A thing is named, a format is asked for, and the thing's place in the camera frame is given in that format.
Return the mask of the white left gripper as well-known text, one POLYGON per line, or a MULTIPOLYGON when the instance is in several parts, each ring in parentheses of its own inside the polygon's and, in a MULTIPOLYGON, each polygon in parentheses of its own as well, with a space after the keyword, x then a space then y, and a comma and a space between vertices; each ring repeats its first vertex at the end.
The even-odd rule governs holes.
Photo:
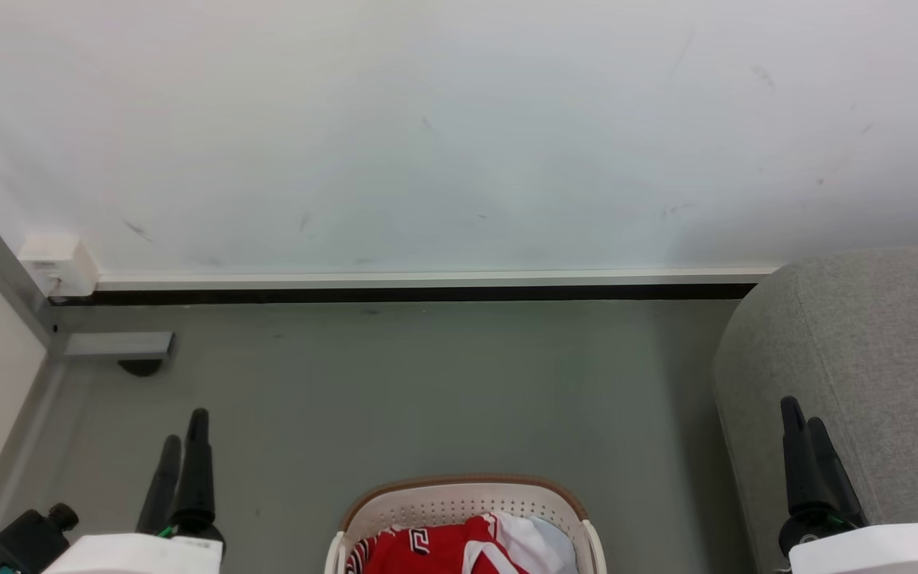
POLYGON ((164 441, 143 499, 138 532, 84 535, 45 572, 218 573, 226 542, 214 525, 215 517, 209 413, 196 408, 183 441, 183 459, 179 436, 171 434, 164 441))

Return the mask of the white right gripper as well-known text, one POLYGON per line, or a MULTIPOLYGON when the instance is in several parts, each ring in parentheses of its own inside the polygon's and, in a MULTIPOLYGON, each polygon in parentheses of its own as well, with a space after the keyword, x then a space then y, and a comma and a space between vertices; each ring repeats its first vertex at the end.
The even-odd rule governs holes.
POLYGON ((807 419, 794 396, 780 410, 787 508, 800 513, 779 534, 788 572, 918 573, 918 523, 867 525, 824 422, 807 419))

